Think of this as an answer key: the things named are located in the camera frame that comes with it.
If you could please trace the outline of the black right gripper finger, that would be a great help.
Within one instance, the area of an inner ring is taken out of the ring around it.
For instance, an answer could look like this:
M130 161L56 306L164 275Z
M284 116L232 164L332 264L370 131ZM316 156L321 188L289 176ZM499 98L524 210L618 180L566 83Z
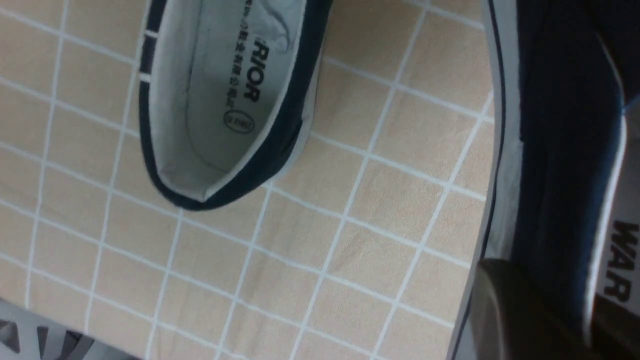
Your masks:
M479 360L637 360L639 317L597 295L591 344L569 330L513 264L483 259L477 266L470 307Z

